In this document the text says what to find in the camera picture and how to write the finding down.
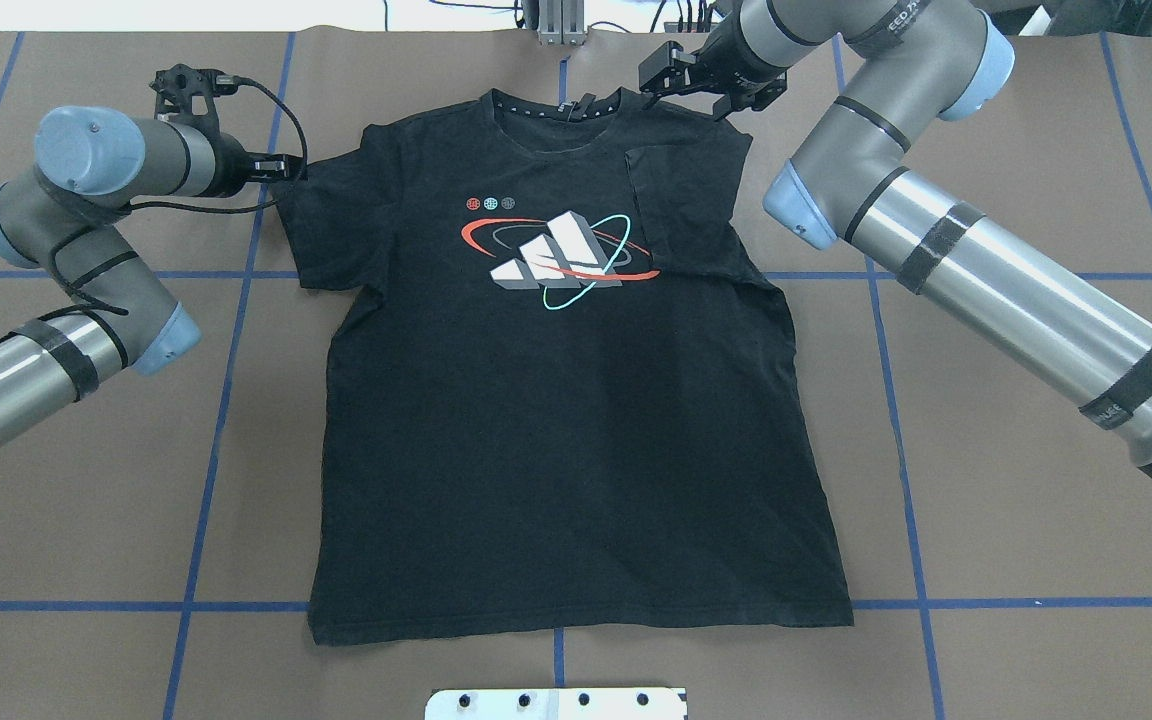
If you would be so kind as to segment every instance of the graphic print on shirt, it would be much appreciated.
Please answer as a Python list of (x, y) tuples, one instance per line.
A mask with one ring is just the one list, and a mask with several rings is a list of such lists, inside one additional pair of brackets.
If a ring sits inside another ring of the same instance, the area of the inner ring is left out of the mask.
[[(621, 229), (620, 237), (596, 229), (602, 225), (608, 225), (608, 229)], [(647, 281), (660, 274), (660, 270), (632, 272), (630, 265), (646, 265), (652, 255), (630, 242), (631, 230), (632, 223), (627, 215), (608, 215), (590, 223), (581, 214), (568, 210), (552, 220), (473, 220), (461, 228), (461, 237), (490, 258), (497, 258), (497, 255), (484, 245), (517, 252), (518, 258), (506, 260), (490, 272), (492, 281), (505, 290), (541, 288), (545, 309), (563, 310), (596, 287), (620, 287), (622, 282)], [(558, 301), (550, 296), (552, 290), (575, 291), (575, 295)]]

